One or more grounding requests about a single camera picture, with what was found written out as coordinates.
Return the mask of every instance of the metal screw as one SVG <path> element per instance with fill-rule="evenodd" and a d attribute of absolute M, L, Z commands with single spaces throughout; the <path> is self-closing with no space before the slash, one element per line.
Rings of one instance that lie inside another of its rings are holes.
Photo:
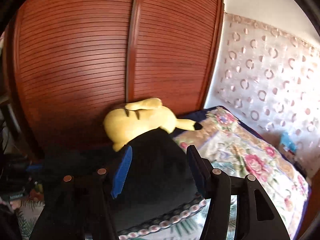
<path fill-rule="evenodd" d="M 64 176 L 64 178 L 63 178 L 64 182 L 68 182 L 70 180 L 72 180 L 72 176 L 70 176 L 70 175 Z"/>
<path fill-rule="evenodd" d="M 102 169 L 98 169 L 98 174 L 99 175 L 103 175 L 103 174 L 106 174 L 107 173 L 107 170 L 102 168 Z"/>
<path fill-rule="evenodd" d="M 255 181 L 256 180 L 256 177 L 253 176 L 252 174 L 249 174 L 247 178 L 248 178 L 248 180 L 251 180 L 251 181 Z"/>
<path fill-rule="evenodd" d="M 213 174 L 216 174 L 216 175 L 221 174 L 221 170 L 219 170 L 219 169 L 213 169 L 212 172 L 213 172 Z"/>

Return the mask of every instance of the wardrobe door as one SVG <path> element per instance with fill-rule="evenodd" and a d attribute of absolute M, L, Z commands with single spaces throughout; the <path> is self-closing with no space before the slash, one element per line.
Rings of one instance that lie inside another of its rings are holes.
<path fill-rule="evenodd" d="M 43 149 L 108 140 L 104 115 L 125 102 L 132 2 L 27 0 L 19 9 L 12 68 L 23 114 Z"/>
<path fill-rule="evenodd" d="M 159 97 L 176 114 L 200 109 L 221 0 L 135 0 L 134 7 L 128 100 Z"/>

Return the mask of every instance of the blanket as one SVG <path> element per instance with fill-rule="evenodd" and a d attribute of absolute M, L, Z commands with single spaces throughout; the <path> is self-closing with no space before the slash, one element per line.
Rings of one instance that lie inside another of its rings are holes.
<path fill-rule="evenodd" d="M 308 184 L 291 163 L 270 144 L 257 138 L 242 127 L 238 120 L 223 108 L 208 111 L 200 122 L 199 131 L 185 131 L 174 141 L 186 151 L 195 145 L 203 158 L 211 161 L 228 175 L 244 178 L 253 174 L 259 180 L 277 211 L 291 239 L 294 239 L 303 209 L 308 199 Z M 227 240 L 234 239 L 237 197 L 232 196 Z M 198 240 L 207 216 L 210 200 L 193 217 L 171 228 L 138 239 Z"/>

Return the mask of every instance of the stuffed toy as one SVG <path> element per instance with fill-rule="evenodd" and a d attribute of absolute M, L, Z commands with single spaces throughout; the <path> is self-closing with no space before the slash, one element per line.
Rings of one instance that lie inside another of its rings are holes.
<path fill-rule="evenodd" d="M 159 98 L 118 106 L 106 115 L 103 125 L 116 152 L 132 139 L 153 129 L 161 128 L 172 133 L 175 128 L 191 131 L 202 128 L 195 121 L 177 119 Z"/>

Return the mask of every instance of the black cushion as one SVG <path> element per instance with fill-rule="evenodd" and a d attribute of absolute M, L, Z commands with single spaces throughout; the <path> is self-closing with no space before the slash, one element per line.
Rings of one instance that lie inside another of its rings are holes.
<path fill-rule="evenodd" d="M 118 232 L 151 220 L 195 198 L 197 192 L 185 153 L 158 128 L 129 142 L 132 162 L 122 193 L 111 200 L 111 212 Z M 56 231 L 70 230 L 85 211 L 65 201 L 61 180 L 65 175 L 91 174 L 117 156 L 111 147 L 85 152 L 46 155 L 42 181 L 45 210 L 32 236 L 40 239 Z"/>

